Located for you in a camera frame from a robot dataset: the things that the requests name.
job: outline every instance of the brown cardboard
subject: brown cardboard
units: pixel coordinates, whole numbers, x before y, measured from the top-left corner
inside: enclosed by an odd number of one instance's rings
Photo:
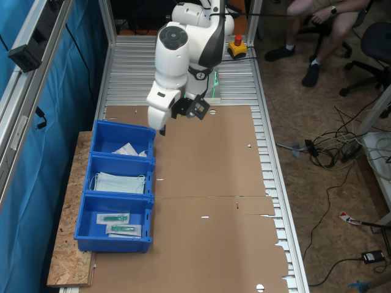
[[[92,287],[80,292],[257,293],[262,284],[286,293],[285,252],[260,215],[273,213],[271,197],[157,199],[150,250],[99,253]]]
[[[250,107],[211,109],[202,121],[170,118],[156,135],[156,198],[265,196]],[[148,126],[146,106],[109,106],[106,118]]]

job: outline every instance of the blue bin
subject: blue bin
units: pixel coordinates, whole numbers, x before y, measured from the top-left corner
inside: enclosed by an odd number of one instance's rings
[[[155,162],[134,156],[107,156],[102,154],[90,154],[83,191],[91,191],[92,193],[99,192],[94,191],[93,189],[95,186],[95,175],[100,172],[115,176],[138,177],[140,175],[144,175],[145,187],[144,193],[142,194],[131,194],[125,192],[101,193],[153,198],[152,177],[154,169]]]
[[[146,151],[147,157],[142,158],[155,160],[153,157],[155,135],[156,131],[152,128],[97,120],[93,130],[91,153],[125,156],[112,152],[130,143],[137,153]]]
[[[84,192],[80,204],[75,240],[81,251],[147,252],[153,199]],[[142,225],[141,238],[117,238],[106,234],[106,225],[97,224],[99,213],[130,213],[129,224]]]

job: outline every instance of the surgical mask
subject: surgical mask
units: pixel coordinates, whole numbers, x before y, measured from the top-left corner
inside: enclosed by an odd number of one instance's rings
[[[126,192],[129,194],[143,194],[145,176],[126,177],[114,176],[107,173],[98,173],[95,176],[96,191]]]

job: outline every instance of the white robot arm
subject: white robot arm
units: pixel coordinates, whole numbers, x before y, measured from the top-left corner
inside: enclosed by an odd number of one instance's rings
[[[225,36],[233,32],[233,19],[225,0],[201,1],[203,6],[179,3],[171,21],[156,38],[155,81],[147,97],[148,123],[163,129],[177,114],[203,118],[209,108],[203,97],[209,74],[224,56]]]

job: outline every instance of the hole in cardboard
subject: hole in cardboard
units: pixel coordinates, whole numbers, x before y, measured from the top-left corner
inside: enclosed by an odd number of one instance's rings
[[[263,287],[263,285],[261,285],[261,284],[257,285],[257,291],[258,292],[263,292],[264,290],[265,290],[265,287]]]

